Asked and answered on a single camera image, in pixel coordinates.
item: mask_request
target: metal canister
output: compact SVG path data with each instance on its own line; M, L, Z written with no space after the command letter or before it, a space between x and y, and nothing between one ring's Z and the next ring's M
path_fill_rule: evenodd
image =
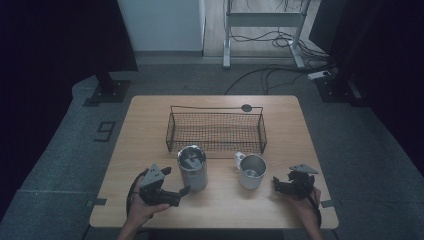
M205 152L199 146L187 146L178 152L177 161L184 186L190 185L190 191L203 190L208 184Z

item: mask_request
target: white wall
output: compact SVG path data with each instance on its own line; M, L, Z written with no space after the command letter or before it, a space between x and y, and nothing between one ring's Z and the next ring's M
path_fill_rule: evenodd
M134 51L202 51L204 0L118 0Z

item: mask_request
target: stainless steel mug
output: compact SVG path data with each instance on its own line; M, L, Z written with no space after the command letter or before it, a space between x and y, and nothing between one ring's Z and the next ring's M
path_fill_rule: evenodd
M208 184L206 154L198 146L192 145L178 152L178 166L184 186L190 185L190 191L198 192Z
M265 160L258 155L235 154L237 168L239 169L239 182L246 189L256 189L262 182L266 172Z

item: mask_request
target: power strip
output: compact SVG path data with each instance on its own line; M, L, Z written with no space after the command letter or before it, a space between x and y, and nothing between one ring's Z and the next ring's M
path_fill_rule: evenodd
M315 80L319 78L328 78L330 76L331 76L331 73L329 71L321 71L321 72L308 74L308 79Z

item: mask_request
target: metal mesh basket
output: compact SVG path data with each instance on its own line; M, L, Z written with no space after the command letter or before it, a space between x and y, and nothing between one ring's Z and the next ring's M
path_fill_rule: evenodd
M262 107L197 108L171 106L168 151L197 145L205 151L263 153L266 134Z

